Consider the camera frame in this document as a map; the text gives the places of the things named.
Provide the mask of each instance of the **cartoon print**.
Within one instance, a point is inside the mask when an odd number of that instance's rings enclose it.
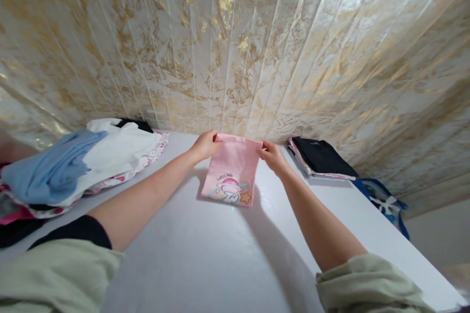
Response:
[[[240,200],[243,203],[245,203],[245,204],[250,203],[250,199],[251,199],[251,196],[248,194],[248,191],[240,194]]]
[[[233,178],[226,178],[221,183],[218,183],[217,187],[219,187],[226,196],[223,201],[228,203],[238,202],[240,199],[240,191],[243,190],[243,188],[238,185],[237,180]]]
[[[221,175],[216,187],[208,194],[208,197],[226,203],[243,203],[249,205],[252,196],[250,195],[250,184],[248,182],[238,182],[232,174]]]

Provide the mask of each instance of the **hand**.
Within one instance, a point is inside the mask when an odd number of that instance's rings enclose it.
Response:
[[[266,164],[278,177],[281,176],[283,171],[291,170],[284,153],[276,144],[263,141],[263,148],[266,149],[258,149],[259,157],[266,161]]]
[[[195,155],[198,162],[213,156],[215,151],[222,146],[222,141],[214,142],[216,136],[216,130],[204,132],[190,148],[189,151]]]

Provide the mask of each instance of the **yellow star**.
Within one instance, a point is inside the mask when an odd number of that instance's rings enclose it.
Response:
[[[250,202],[251,196],[248,194],[248,191],[245,193],[240,193],[240,197],[241,201],[245,204],[248,204]]]

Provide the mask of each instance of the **black sleeve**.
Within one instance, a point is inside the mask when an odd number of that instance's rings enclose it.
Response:
[[[71,223],[61,226],[46,236],[38,239],[29,248],[32,249],[47,241],[60,239],[85,240],[94,243],[97,246],[112,249],[111,241],[103,226],[90,215],[84,215]]]

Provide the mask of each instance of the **light blue cloth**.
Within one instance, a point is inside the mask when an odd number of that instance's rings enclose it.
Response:
[[[28,204],[54,204],[69,197],[77,179],[90,169],[85,154],[108,133],[83,129],[68,134],[49,149],[3,168],[2,181]]]

